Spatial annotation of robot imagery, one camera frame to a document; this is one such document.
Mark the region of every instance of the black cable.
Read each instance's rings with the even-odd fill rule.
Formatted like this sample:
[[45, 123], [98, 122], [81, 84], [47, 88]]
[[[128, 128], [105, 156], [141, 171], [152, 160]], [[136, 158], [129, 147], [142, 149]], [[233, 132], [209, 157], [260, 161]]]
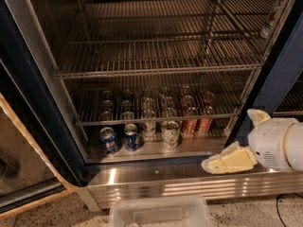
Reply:
[[299, 195], [299, 194], [296, 194], [296, 193], [281, 194], [281, 195], [279, 195], [279, 196], [276, 197], [276, 211], [277, 211], [277, 215], [278, 215], [278, 217], [280, 218], [280, 220], [281, 220], [282, 224], [284, 225], [284, 227], [287, 227], [286, 224], [284, 223], [284, 221], [283, 221], [281, 215], [280, 215], [279, 210], [278, 210], [278, 201], [279, 201], [283, 196], [285, 196], [285, 195], [296, 195], [296, 196], [298, 196], [298, 197], [301, 198], [301, 199], [303, 199], [303, 197], [302, 197], [301, 195]]

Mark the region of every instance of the plastic bin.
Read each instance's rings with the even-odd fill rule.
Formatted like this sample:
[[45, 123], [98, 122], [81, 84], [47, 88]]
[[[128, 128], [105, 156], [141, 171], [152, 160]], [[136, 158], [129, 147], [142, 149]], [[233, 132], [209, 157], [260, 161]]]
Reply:
[[110, 212], [110, 227], [208, 227], [207, 204], [200, 195], [120, 201]]

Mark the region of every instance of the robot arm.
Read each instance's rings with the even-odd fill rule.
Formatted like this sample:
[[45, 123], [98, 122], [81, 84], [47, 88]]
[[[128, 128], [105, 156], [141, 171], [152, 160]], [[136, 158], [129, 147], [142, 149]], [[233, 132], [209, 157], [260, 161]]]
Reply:
[[203, 169], [224, 174], [249, 170], [260, 163], [284, 172], [303, 170], [303, 123], [294, 118], [271, 118], [260, 110], [249, 110], [248, 115], [255, 126], [248, 135], [250, 147], [235, 142], [202, 161]]

